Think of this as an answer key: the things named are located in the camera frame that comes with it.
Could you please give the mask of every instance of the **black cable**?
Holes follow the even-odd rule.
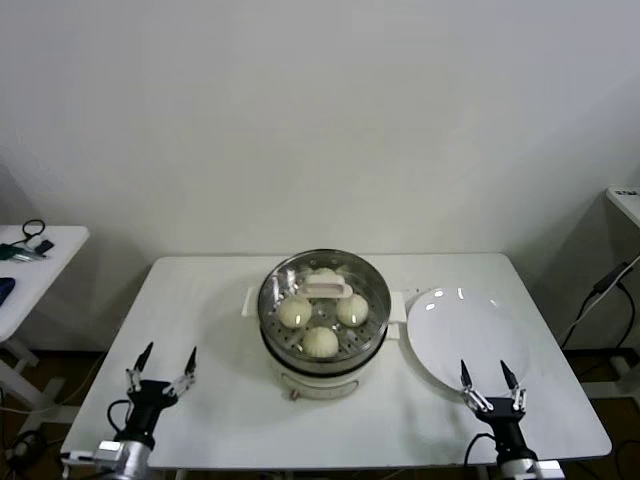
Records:
[[[616,348],[620,348],[620,346],[624,343],[624,341],[629,336],[629,333],[631,333],[633,324],[636,321],[636,304],[634,303],[633,297],[629,293],[629,290],[626,289],[626,287],[623,285],[622,282],[618,282],[616,284],[616,287],[618,287],[620,291],[622,291],[622,293],[625,294],[625,296],[627,297],[627,300],[629,300],[629,305],[631,305],[631,319],[629,320],[629,324],[627,325],[627,330],[625,330],[624,335],[622,336],[620,341],[616,344]]]
[[[27,227],[33,223],[39,224],[40,230],[35,233],[27,232]],[[42,220],[41,218],[31,218],[22,224],[22,234],[24,235],[24,238],[22,240],[18,240],[17,242],[10,243],[9,245],[18,245],[20,243],[28,242],[36,235],[40,235],[42,232],[44,232],[45,228],[47,228],[47,224],[44,223],[44,220]]]
[[[624,447],[632,444],[640,445],[640,440],[625,440],[624,442],[622,442],[620,445],[616,447],[616,453],[614,458],[616,461],[616,471],[618,472],[618,476],[620,477],[620,480],[624,480],[624,476],[622,475],[622,468],[620,468],[620,453],[622,453],[622,449]]]
[[[580,306],[580,311],[578,312],[578,315],[576,316],[576,319],[574,321],[577,321],[582,316],[582,312],[584,312],[584,309],[587,308],[587,303],[589,303],[589,300],[591,300],[596,295],[598,295],[598,292],[596,292],[595,290],[591,290],[591,293],[589,293],[589,295],[587,295],[587,298],[584,299],[584,302],[582,302],[582,305]],[[560,345],[560,348],[562,350],[564,350],[564,347],[567,346],[567,343],[569,342],[569,339],[571,338],[571,335],[573,335],[573,331],[576,329],[577,326],[578,324],[576,323],[571,327],[571,330],[569,330],[569,333],[564,339],[564,342],[562,342],[562,345]]]
[[[116,422],[113,421],[113,418],[111,417],[111,409],[113,407],[115,407],[116,405],[122,405],[122,404],[129,404],[130,400],[116,400],[115,402],[111,402],[111,405],[109,405],[107,407],[107,420],[109,420],[109,424],[113,427],[113,429],[116,431],[116,433],[120,433],[120,428],[116,425]]]
[[[629,319],[629,323],[627,324],[627,329],[625,330],[624,334],[622,335],[622,338],[620,338],[620,340],[618,341],[618,343],[615,346],[615,348],[618,349],[618,348],[620,348],[622,346],[622,344],[627,339],[627,337],[629,337],[629,334],[631,333],[631,330],[633,329],[633,326],[635,325],[635,322],[636,322],[636,304],[633,301],[633,297],[629,293],[629,290],[626,289],[626,287],[624,286],[624,284],[622,282],[618,282],[616,284],[616,286],[622,291],[622,293],[624,293],[624,295],[627,297],[627,300],[629,300],[629,305],[631,306],[631,318]],[[595,365],[592,365],[591,367],[587,368],[583,372],[576,373],[576,377],[582,377],[583,375],[586,375],[587,373],[589,373],[589,372],[591,372],[591,371],[593,371],[593,370],[595,370],[597,368],[600,368],[602,365],[605,365],[608,361],[609,361],[609,358],[605,358],[605,359],[601,360],[600,362],[596,363]]]
[[[587,472],[589,475],[591,475],[596,480],[602,480],[602,477],[597,475],[593,470],[591,470],[589,467],[587,467],[584,463],[576,462],[576,465],[578,465],[581,469],[583,469],[585,472]]]
[[[475,443],[483,437],[490,438],[494,442],[496,441],[496,437],[494,437],[490,433],[479,433],[475,437],[473,437],[473,440],[471,440],[471,442],[469,443],[467,451],[464,454],[464,468],[467,468],[469,466],[469,455],[471,455],[471,449],[473,448]]]

